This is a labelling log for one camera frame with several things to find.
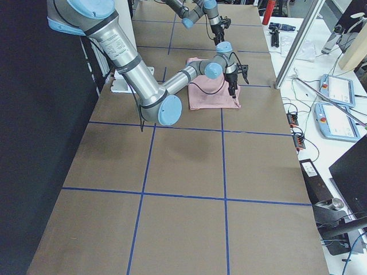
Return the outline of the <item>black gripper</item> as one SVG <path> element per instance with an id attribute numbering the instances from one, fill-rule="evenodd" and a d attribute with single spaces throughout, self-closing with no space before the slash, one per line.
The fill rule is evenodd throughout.
<path id="1" fill-rule="evenodd" d="M 212 33 L 214 34 L 213 40 L 215 45 L 218 45 L 224 40 L 224 29 L 224 24 L 215 24 L 211 26 Z"/>
<path id="2" fill-rule="evenodd" d="M 233 98 L 236 99 L 236 89 L 237 87 L 237 80 L 238 80 L 238 76 L 236 72 L 232 72 L 232 73 L 225 73 L 224 74 L 224 79 L 225 81 L 228 83 L 229 87 L 228 87 L 228 92 L 229 95 Z"/>

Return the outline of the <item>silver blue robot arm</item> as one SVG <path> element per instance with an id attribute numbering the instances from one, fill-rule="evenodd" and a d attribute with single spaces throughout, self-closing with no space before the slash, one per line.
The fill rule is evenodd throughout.
<path id="1" fill-rule="evenodd" d="M 206 23 L 210 24 L 210 29 L 214 35 L 213 38 L 210 37 L 209 31 L 207 31 L 209 39 L 215 45 L 225 41 L 224 30 L 230 27 L 231 19 L 220 15 L 217 1 L 193 1 L 196 6 L 192 10 L 184 4 L 184 1 L 166 0 L 155 2 L 171 8 L 180 17 L 182 24 L 187 29 L 192 28 L 204 16 Z"/>
<path id="2" fill-rule="evenodd" d="M 182 103 L 176 93 L 198 76 L 205 75 L 211 79 L 223 76 L 229 84 L 229 95 L 236 98 L 237 75 L 243 69 L 233 58 L 231 43 L 224 40 L 224 30 L 229 28 L 231 19 L 220 15 L 216 1 L 196 1 L 193 10 L 181 1 L 164 3 L 175 11 L 186 28 L 207 16 L 217 52 L 210 60 L 188 63 L 164 84 L 156 81 L 120 26 L 114 1 L 48 1 L 47 12 L 51 29 L 93 38 L 99 43 L 117 72 L 134 91 L 141 122 L 173 125 L 182 112 Z"/>

